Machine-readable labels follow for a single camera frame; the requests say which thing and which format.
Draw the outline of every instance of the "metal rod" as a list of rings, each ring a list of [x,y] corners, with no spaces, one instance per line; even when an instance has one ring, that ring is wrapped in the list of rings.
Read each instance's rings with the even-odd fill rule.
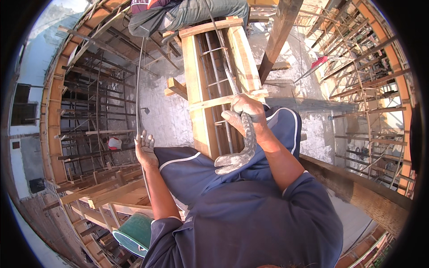
[[[221,85],[219,84],[219,74],[218,74],[218,69],[216,68],[216,63],[215,63],[215,58],[213,55],[213,52],[211,51],[211,43],[210,43],[210,37],[208,36],[208,33],[205,33],[205,39],[207,40],[207,46],[208,46],[208,50],[210,51],[210,59],[211,59],[211,64],[213,66],[213,72],[214,72],[214,78],[216,79],[216,85],[218,88],[218,92],[219,92],[219,97],[223,97],[222,94],[222,90],[221,90]],[[226,110],[225,105],[222,104],[222,112]],[[228,122],[225,123],[225,128],[227,130],[227,138],[228,138],[228,145],[230,148],[230,153],[232,154],[233,151],[233,142],[232,142],[232,138],[231,138],[231,130],[230,130],[230,124]]]
[[[140,48],[140,56],[139,56],[139,67],[138,67],[138,71],[137,71],[137,82],[136,82],[136,122],[137,122],[137,135],[141,135],[140,132],[140,106],[139,106],[139,82],[140,82],[140,68],[142,67],[142,53],[143,53],[143,43],[145,41],[145,38],[143,37],[142,39],[142,46]],[[152,201],[151,199],[151,193],[149,192],[149,187],[148,187],[148,180],[146,178],[146,171],[142,166],[142,171],[143,171],[143,180],[145,181],[145,186],[146,186],[146,190],[148,192],[148,197],[149,197],[149,202]]]

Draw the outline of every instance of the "wooden post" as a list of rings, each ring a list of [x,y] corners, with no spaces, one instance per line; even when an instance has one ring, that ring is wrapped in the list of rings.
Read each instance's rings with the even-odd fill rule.
[[[363,210],[396,238],[399,236],[411,208],[409,198],[343,168],[303,154],[299,155],[299,162],[342,200]]]
[[[298,16],[303,0],[280,0],[275,14],[274,25],[259,68],[259,78],[264,84],[277,57],[286,42],[289,32]]]

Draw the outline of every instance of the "vertical wooden pole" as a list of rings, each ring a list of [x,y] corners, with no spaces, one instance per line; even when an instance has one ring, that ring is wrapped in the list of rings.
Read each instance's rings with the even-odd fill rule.
[[[264,84],[271,68],[286,42],[289,32],[298,16],[303,0],[279,0],[274,25],[268,39],[268,44],[259,68],[259,78]]]

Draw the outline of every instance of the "red cloth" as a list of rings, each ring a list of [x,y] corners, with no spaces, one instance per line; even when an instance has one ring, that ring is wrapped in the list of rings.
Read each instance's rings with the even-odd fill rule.
[[[327,61],[328,61],[328,56],[320,57],[317,59],[317,61],[313,62],[313,64],[311,65],[311,69]]]

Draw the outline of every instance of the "green jeans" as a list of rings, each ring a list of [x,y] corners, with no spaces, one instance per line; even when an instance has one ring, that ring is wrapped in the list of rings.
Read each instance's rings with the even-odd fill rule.
[[[171,21],[165,31],[179,30],[188,25],[210,19],[210,14],[203,1],[207,1],[211,15],[216,17],[238,16],[247,25],[249,6],[246,0],[184,0],[166,14]]]

